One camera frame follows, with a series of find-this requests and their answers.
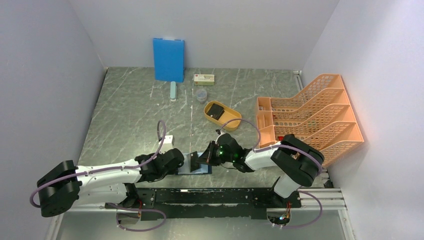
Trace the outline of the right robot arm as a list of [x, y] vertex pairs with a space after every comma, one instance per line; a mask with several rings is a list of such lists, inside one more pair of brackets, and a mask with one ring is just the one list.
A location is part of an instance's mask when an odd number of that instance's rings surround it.
[[196, 154], [199, 164], [219, 166], [231, 163], [242, 173], [252, 173], [262, 168], [278, 167], [283, 175], [274, 183], [270, 202], [282, 207], [289, 196], [300, 187], [310, 187], [322, 172], [324, 155], [317, 149], [287, 134], [282, 141], [263, 148], [244, 148], [235, 138], [225, 133], [210, 141], [202, 154]]

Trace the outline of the dark blue card holder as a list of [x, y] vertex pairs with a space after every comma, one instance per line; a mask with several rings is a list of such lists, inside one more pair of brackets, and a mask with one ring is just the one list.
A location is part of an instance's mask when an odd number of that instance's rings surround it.
[[195, 162], [202, 152], [197, 151], [184, 155], [183, 165], [177, 169], [176, 175], [208, 175], [212, 173], [212, 167], [207, 164]]

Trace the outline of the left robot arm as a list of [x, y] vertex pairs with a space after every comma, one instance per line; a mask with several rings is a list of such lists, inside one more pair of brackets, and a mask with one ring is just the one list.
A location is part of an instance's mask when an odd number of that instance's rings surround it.
[[44, 218], [65, 213], [73, 206], [111, 203], [125, 208], [139, 200], [136, 183], [160, 181], [183, 166], [185, 156], [173, 148], [133, 159], [97, 166], [59, 163], [36, 183], [30, 203]]

